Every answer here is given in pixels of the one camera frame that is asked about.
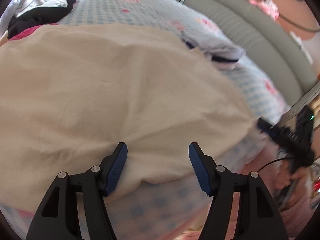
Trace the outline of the person's right hand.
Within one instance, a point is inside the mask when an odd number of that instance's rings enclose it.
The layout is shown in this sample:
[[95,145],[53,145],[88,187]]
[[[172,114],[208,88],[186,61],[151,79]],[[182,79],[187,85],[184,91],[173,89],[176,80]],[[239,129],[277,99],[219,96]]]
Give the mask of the person's right hand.
[[309,167],[300,167],[297,171],[291,173],[289,160],[283,160],[275,178],[276,190],[281,190],[289,186],[292,182],[297,181],[294,193],[304,192],[309,170]]

